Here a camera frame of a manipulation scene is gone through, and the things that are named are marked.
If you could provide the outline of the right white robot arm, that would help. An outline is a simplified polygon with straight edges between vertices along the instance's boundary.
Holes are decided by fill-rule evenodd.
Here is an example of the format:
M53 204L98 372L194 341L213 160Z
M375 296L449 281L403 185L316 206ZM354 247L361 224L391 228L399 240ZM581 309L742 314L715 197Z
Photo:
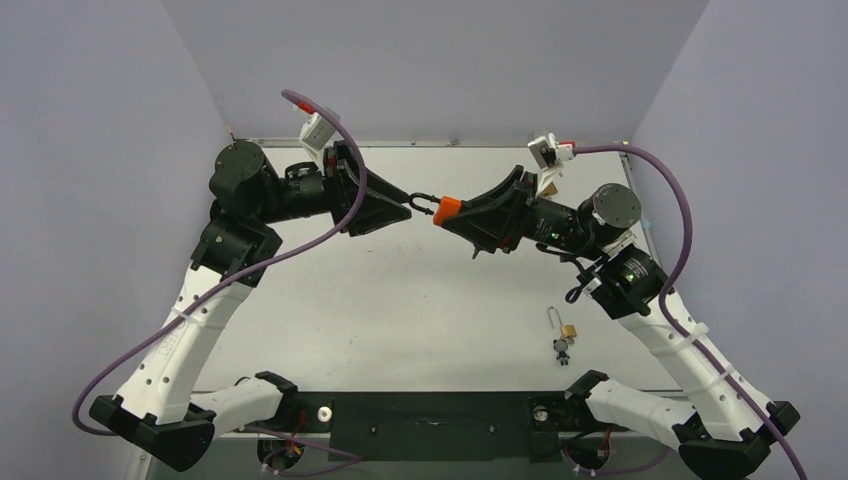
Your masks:
M565 392L564 413L578 427L594 422L645 435L675 450L702 479L743 479L799 421L786 401L747 383L709 339L668 284L656 261L631 239L641 216L633 191L598 187L577 207L543 198L539 178L516 167L496 187L469 200L441 198L435 225L477 252L507 253L530 240L578 267L568 295L586 293L637 338L675 381L675 400L640 391L591 370Z

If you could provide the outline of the small brass padlock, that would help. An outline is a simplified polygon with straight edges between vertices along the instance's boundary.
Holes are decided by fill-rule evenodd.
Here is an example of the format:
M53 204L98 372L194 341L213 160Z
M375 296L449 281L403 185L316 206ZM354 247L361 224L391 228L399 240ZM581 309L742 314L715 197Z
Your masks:
M573 343L577 337L576 327L563 322L559 310L555 306L546 309L546 315L552 329L560 332L561 338L567 343Z

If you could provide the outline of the small padlock keys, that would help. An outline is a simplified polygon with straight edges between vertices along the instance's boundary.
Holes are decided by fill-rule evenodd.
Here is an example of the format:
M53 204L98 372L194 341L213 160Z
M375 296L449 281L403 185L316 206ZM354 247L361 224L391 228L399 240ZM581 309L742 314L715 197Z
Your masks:
M552 348L556 354L556 360L561 366L568 366L570 363L570 354L568 350L573 343L570 337L560 337L552 341Z

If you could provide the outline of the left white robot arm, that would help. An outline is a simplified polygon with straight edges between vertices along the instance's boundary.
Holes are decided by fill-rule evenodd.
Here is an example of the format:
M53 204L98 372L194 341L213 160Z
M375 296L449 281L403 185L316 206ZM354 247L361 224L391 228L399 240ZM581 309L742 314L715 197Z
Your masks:
M212 393L194 390L226 324L281 247L275 225L329 214L355 237L412 215L408 195L360 170L344 141L327 148L321 163L300 162L278 173L259 145L237 140L218 154L209 187L210 220L163 336L119 390L97 397L89 411L178 472L193 467L223 434L261 422L285 430L297 420L297 386L269 371Z

